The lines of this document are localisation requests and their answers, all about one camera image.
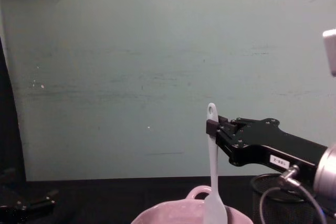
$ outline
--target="white spatula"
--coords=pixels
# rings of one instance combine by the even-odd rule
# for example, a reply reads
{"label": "white spatula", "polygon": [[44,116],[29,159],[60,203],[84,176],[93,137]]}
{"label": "white spatula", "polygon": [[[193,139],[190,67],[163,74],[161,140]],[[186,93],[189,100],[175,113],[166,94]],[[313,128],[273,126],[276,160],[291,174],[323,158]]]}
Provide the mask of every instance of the white spatula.
{"label": "white spatula", "polygon": [[[207,119],[218,122],[215,104],[208,105]],[[203,224],[227,224],[227,213],[218,192],[218,145],[216,139],[208,137],[211,173],[211,193],[205,198]]]}

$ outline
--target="pink bowl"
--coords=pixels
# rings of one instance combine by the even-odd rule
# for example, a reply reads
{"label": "pink bowl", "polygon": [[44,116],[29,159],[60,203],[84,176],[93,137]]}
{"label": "pink bowl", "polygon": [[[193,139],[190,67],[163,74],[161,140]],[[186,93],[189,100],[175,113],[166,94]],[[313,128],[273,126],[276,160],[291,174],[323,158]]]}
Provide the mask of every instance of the pink bowl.
{"label": "pink bowl", "polygon": [[[185,199],[160,203],[141,213],[131,224],[203,224],[204,200],[200,193],[210,193],[211,187],[195,187]],[[226,207],[228,224],[253,224],[238,210]]]}

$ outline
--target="light green wall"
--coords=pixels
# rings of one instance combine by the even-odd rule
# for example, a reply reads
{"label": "light green wall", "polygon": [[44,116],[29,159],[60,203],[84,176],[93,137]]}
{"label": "light green wall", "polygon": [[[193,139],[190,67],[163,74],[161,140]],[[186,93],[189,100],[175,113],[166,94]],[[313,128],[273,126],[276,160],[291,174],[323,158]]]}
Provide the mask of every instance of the light green wall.
{"label": "light green wall", "polygon": [[336,0],[1,1],[29,180],[208,175],[209,102],[334,142]]}

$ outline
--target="white label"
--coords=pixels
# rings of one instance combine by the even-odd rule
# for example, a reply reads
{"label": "white label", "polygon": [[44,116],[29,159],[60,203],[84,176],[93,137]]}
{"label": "white label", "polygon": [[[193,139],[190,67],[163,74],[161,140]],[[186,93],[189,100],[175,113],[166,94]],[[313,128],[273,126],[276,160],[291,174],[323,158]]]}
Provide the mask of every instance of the white label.
{"label": "white label", "polygon": [[272,164],[275,164],[275,165],[280,166],[282,168],[285,168],[285,169],[289,168],[289,162],[287,160],[284,160],[284,159],[280,158],[280,157],[276,157],[276,156],[271,155],[269,157],[269,161]]}

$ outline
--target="cable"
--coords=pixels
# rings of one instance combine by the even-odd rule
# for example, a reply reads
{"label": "cable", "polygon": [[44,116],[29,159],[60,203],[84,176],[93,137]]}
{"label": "cable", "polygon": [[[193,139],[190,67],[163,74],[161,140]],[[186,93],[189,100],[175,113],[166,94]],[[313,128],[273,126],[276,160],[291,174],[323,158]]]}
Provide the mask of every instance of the cable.
{"label": "cable", "polygon": [[280,187],[271,187],[269,189],[267,189],[261,196],[261,199],[260,199],[260,203],[259,203],[259,214],[260,214],[260,219],[261,219],[261,223],[262,224],[266,224],[265,222],[265,219],[264,219],[264,213],[263,213],[263,205],[264,205],[264,201],[265,201],[265,198],[267,197],[267,195],[269,193],[271,193],[272,191],[279,191],[281,190]]}
{"label": "cable", "polygon": [[303,186],[297,187],[305,196],[306,198],[313,204],[315,207],[315,210],[317,211],[320,219],[320,224],[327,224],[327,220],[325,219],[325,215],[320,207],[320,205],[317,203],[317,201],[314,199],[314,197],[308,192]]}

